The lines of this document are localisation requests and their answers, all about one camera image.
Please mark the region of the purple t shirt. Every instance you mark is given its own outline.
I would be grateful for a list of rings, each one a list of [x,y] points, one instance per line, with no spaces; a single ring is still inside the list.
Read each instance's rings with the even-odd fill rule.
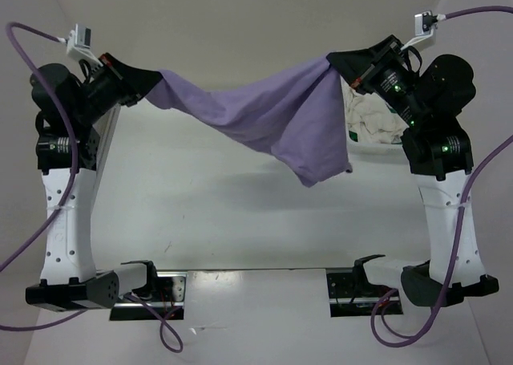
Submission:
[[[205,91],[172,71],[147,94],[256,152],[286,164],[306,187],[352,172],[339,74],[323,58],[249,85]]]

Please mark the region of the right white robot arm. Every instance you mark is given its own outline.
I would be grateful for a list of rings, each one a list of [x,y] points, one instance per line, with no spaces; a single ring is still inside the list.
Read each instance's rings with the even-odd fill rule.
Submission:
[[[380,96],[406,124],[401,145],[426,212],[430,258],[424,263],[397,263],[382,255],[361,259],[352,275],[353,289],[369,295],[389,275],[399,274],[398,288],[415,306],[459,304],[499,289],[479,256],[466,185],[474,172],[469,136],[458,115],[476,95],[474,71],[457,55],[438,56],[424,72],[412,68],[410,56],[393,35],[363,50],[331,52],[330,66],[357,93]]]

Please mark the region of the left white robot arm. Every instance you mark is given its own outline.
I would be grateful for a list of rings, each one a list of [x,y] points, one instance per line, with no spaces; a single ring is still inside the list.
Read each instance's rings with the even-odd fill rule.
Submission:
[[[26,303],[52,311],[111,309],[126,295],[144,301],[160,291],[153,262],[124,262],[98,270],[91,248],[91,209],[98,176],[99,134],[94,124],[117,106],[133,106],[162,79],[104,54],[99,66],[79,63],[80,80],[60,63],[30,76],[38,106],[36,155],[47,203],[46,249],[40,279]]]

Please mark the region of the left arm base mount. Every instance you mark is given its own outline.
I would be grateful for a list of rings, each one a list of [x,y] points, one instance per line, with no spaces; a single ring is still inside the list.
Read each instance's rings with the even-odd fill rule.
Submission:
[[[184,300],[188,274],[179,271],[157,272],[157,290],[145,302],[161,317],[167,320],[184,319]],[[117,302],[111,310],[112,322],[151,321],[156,317],[138,302],[123,300]]]

